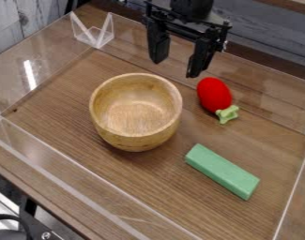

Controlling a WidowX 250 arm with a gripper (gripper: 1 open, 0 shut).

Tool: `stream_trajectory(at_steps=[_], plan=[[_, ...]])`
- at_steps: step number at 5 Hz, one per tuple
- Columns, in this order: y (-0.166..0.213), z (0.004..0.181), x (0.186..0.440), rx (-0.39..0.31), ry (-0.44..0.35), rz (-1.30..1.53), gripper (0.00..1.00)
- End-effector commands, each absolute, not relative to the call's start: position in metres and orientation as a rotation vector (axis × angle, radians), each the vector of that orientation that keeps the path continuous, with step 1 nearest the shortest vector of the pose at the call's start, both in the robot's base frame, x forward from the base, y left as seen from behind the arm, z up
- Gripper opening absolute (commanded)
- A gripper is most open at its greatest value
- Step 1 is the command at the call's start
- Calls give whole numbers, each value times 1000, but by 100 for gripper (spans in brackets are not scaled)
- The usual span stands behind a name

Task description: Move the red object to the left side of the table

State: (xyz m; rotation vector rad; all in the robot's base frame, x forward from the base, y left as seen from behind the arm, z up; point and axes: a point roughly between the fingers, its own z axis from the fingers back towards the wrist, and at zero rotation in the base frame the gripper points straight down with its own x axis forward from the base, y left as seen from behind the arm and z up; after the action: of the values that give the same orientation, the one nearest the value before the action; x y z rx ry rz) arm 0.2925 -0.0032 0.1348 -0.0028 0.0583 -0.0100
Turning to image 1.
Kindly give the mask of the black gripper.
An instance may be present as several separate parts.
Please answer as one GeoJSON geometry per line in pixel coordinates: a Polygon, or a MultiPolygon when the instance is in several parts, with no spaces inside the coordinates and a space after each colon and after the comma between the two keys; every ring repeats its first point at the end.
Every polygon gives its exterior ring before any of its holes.
{"type": "Polygon", "coordinates": [[[222,52],[232,24],[212,11],[214,0],[144,0],[143,21],[147,29],[148,54],[159,64],[170,52],[170,34],[195,41],[188,59],[187,78],[208,67],[214,50],[222,52]]]}

